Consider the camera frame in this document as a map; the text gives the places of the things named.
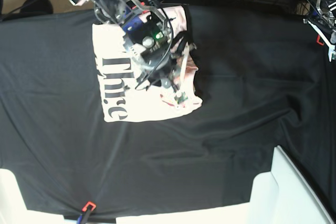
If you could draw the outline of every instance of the black fabric surface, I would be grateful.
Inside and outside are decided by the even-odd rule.
[[[0,24],[0,167],[28,209],[76,215],[91,200],[108,220],[248,202],[282,145],[336,210],[335,63],[317,34],[299,19],[190,12],[204,104],[161,122],[103,121],[91,11]]]

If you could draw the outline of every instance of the black cable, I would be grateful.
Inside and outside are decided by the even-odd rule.
[[[137,89],[137,91],[141,91],[141,90],[145,90],[148,91],[148,89],[153,86],[154,84],[157,84],[159,81],[161,81],[161,79],[156,79],[155,81],[153,81],[152,83],[150,83],[147,87],[144,87],[142,89]]]
[[[14,12],[16,12],[17,10],[20,10],[22,8],[26,8],[28,7],[29,5],[35,3],[36,1],[39,1],[39,0],[32,0],[31,2],[25,4],[25,5],[22,5],[18,8],[15,8],[14,10],[10,11],[9,13],[7,13],[5,16],[3,16],[1,19],[0,19],[0,22],[4,21],[6,18],[8,18],[11,14],[13,14]]]
[[[300,3],[300,6],[299,6],[299,15],[302,15],[302,10],[303,10],[303,3]]]
[[[135,87],[135,90],[137,90],[137,88],[143,84],[145,81],[147,81],[149,79],[149,77],[151,75],[154,74],[154,72],[157,70],[157,68],[159,67],[159,65],[161,65],[161,63],[164,61],[164,59],[168,56],[168,54],[170,53],[170,50],[172,49],[172,44],[173,44],[173,39],[174,39],[174,30],[173,30],[173,26],[172,26],[172,23],[166,13],[166,11],[161,8],[163,14],[165,15],[166,19],[168,20],[168,24],[170,26],[170,30],[171,30],[171,39],[170,39],[170,43],[168,45],[168,48],[167,48],[167,51],[164,53],[164,55],[162,56],[161,60],[156,64],[156,66],[146,75],[145,78],[143,78],[142,81],[139,82],[139,84]]]
[[[306,7],[306,5],[303,5],[303,7],[308,11],[308,13],[310,12],[310,10]]]

